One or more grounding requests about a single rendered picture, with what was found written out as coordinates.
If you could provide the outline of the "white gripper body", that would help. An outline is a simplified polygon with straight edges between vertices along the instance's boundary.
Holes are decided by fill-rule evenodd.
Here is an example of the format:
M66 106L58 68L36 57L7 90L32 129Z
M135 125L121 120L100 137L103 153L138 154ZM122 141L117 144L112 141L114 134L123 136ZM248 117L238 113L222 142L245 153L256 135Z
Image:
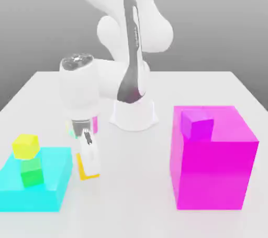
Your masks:
M97 143L91 134L82 134L80 141L80 156L84 173L86 176L100 174L101 165L99 162Z

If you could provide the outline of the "large cyan box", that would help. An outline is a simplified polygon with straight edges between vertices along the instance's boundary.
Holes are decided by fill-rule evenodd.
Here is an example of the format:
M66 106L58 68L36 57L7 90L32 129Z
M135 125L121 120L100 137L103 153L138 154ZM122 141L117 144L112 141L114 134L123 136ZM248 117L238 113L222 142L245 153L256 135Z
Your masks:
M58 212L73 168L69 147L41 147L44 183L25 188L20 160L10 154L0 170L0 212Z

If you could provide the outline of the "small purple cube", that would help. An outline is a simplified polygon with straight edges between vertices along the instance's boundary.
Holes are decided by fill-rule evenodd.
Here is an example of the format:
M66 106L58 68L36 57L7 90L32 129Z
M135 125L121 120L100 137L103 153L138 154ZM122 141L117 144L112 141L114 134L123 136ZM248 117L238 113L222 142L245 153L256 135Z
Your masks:
M184 109L181 112L181 133L188 140L210 140L214 117L205 109Z

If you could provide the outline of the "small orange cube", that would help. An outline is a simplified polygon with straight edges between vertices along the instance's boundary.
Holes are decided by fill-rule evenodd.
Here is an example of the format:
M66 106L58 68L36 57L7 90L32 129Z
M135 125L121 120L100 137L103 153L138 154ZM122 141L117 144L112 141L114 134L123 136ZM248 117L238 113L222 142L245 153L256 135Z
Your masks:
M78 171L79 171L79 175L80 175L80 180L88 180L88 179L92 179L92 178L97 178L100 176L100 174L95 174L95 175L91 175L91 176L87 176L84 172L84 168L83 168L83 164L81 161L81 157L80 154L77 153L76 154L76 159L77 159L77 166L78 166Z

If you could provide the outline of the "small yellow cube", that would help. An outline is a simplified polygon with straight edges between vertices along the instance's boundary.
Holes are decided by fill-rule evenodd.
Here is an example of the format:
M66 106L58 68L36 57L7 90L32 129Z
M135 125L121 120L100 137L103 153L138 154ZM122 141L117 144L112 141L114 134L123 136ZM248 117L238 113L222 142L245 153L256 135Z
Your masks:
M16 159L33 159L40 150L37 135L20 134L12 143L13 154Z

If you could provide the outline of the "large magenta box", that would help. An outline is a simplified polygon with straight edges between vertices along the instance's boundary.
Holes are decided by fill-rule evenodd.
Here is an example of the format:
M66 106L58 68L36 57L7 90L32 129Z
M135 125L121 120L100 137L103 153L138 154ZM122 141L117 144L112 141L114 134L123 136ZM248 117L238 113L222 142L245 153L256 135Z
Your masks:
M205 109L214 117L210 140L183 136L184 109ZM258 145L234 106L175 106L170 175L177 209L242 209Z

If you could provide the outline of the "small green cube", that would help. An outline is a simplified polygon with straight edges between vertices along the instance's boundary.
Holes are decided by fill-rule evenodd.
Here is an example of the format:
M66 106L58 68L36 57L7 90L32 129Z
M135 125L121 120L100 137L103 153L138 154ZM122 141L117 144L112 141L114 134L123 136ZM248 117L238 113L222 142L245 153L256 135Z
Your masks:
M37 157L21 161L20 174L25 188L43 184L44 177L41 159Z

